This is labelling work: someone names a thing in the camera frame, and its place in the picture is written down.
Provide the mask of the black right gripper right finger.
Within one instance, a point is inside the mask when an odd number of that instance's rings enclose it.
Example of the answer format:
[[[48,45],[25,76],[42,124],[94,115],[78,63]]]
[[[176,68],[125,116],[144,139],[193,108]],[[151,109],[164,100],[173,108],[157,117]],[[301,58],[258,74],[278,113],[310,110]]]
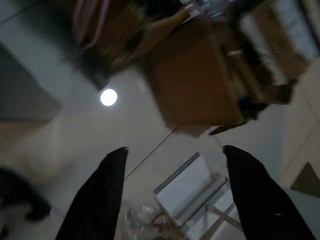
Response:
[[[223,146],[233,201],[247,240],[316,240],[287,193],[250,153]]]

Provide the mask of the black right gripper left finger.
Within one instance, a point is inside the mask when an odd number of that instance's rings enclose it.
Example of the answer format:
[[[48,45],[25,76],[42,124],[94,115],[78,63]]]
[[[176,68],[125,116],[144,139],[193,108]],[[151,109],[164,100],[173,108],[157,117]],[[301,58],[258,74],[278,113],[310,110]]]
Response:
[[[106,155],[75,195],[55,240],[114,240],[129,149]]]

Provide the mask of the clear plastic bag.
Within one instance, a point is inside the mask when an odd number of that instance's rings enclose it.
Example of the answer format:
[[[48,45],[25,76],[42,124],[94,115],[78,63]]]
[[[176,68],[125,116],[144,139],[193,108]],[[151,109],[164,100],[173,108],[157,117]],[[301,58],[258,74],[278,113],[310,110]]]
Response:
[[[156,205],[123,201],[114,240],[177,240],[167,215]]]

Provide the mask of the clear plastic box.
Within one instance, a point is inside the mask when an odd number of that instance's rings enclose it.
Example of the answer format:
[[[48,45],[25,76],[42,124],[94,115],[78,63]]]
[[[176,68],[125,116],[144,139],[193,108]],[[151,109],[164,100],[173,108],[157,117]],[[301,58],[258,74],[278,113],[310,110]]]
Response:
[[[155,200],[173,223],[183,229],[206,212],[206,204],[222,194],[228,179],[195,153],[154,190]]]

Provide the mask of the grey kitchen counter cabinet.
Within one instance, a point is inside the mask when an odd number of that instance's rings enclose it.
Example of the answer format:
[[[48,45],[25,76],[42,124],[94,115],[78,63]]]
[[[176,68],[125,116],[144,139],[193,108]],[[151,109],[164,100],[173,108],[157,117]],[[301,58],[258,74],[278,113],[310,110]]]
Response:
[[[51,121],[62,104],[0,43],[0,121]]]

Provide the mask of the brown cardboard box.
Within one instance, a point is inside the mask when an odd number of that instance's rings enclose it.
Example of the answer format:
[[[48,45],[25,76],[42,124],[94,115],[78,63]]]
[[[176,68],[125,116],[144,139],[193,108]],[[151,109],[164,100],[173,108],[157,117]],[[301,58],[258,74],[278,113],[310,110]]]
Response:
[[[228,21],[223,46],[254,103],[288,105],[314,54],[304,21],[265,1]]]
[[[144,60],[143,69],[167,127],[198,136],[218,133],[246,120],[213,34],[186,26],[164,39]]]
[[[71,12],[80,53],[108,72],[147,55],[189,17],[180,0],[74,0]]]

